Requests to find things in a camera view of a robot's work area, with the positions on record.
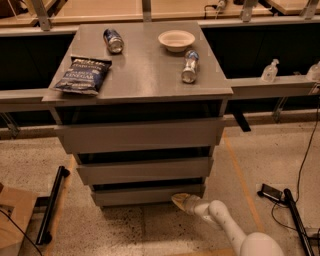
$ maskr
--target concrete floor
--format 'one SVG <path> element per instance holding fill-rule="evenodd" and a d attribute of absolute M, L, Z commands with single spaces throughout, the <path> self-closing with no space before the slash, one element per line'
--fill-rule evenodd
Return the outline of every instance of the concrete floor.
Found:
<path fill-rule="evenodd" d="M 204 198 L 219 199 L 245 233 L 262 231 L 272 236 L 286 255 L 305 255 L 295 231 L 277 224 L 272 216 L 273 203 L 257 196 L 261 184 L 283 190 L 294 198 L 298 172 L 315 126 L 315 110 L 284 112 L 276 124 L 270 113 L 246 116 L 251 132 L 244 133 L 232 116 L 214 152 L 215 163 L 206 181 Z M 320 227 L 320 125 L 305 161 L 297 203 L 306 228 Z M 10 139 L 0 130 L 0 181 L 11 187 L 50 194 L 58 166 L 71 171 L 61 190 L 52 221 L 50 244 L 40 246 L 43 255 L 233 255 L 222 230 L 214 230 L 200 219 L 189 216 L 172 203 L 96 207 L 90 190 L 76 173 L 75 161 L 66 155 L 52 127 L 25 128 L 18 138 Z M 283 224 L 294 227 L 288 209 L 275 208 Z M 27 234 L 36 240 L 42 220 L 35 213 Z M 317 246 L 313 246 L 319 255 Z M 24 241 L 20 256 L 37 255 Z"/>

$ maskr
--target silver can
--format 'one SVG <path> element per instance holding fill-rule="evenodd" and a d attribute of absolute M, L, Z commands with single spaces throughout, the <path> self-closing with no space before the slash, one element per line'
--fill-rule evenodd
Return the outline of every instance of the silver can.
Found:
<path fill-rule="evenodd" d="M 191 84 L 197 79 L 197 68 L 199 62 L 199 54 L 190 50 L 185 54 L 185 65 L 181 74 L 182 81 Z"/>
<path fill-rule="evenodd" d="M 111 53 L 120 53 L 123 50 L 124 42 L 115 29 L 106 29 L 103 33 L 103 39 Z"/>

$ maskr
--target cabinet top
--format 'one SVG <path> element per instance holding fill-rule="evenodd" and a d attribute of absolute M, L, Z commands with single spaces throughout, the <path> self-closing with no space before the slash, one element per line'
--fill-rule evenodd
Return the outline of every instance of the cabinet top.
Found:
<path fill-rule="evenodd" d="M 124 40 L 124 50 L 112 55 L 103 32 L 114 28 Z M 199 53 L 198 77 L 194 84 L 181 80 L 184 54 L 171 53 L 158 41 L 168 30 L 185 30 L 196 40 L 188 49 Z M 95 97 L 71 95 L 51 88 L 71 65 L 71 56 L 112 60 L 112 66 Z M 159 22 L 80 25 L 43 101 L 55 105 L 114 104 L 217 99 L 232 89 L 197 22 Z"/>

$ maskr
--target bowl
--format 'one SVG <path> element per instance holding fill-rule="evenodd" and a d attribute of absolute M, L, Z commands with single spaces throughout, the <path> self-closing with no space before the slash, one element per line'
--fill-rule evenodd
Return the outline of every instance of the bowl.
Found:
<path fill-rule="evenodd" d="M 195 41 L 194 35 L 183 30 L 166 31 L 158 39 L 170 52 L 183 52 Z"/>

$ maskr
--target drawer front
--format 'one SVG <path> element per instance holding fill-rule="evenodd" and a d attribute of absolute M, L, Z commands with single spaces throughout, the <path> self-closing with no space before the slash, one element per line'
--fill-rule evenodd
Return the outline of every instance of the drawer front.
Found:
<path fill-rule="evenodd" d="M 222 118 L 162 122 L 58 126 L 68 154 L 213 146 L 219 143 Z"/>
<path fill-rule="evenodd" d="M 177 193 L 189 193 L 202 196 L 204 185 L 185 185 L 172 187 L 154 187 L 148 189 L 127 189 L 93 192 L 92 198 L 97 206 L 117 206 L 170 202 Z"/>
<path fill-rule="evenodd" d="M 114 164 L 89 164 L 77 168 L 84 185 L 207 177 L 210 157 Z"/>

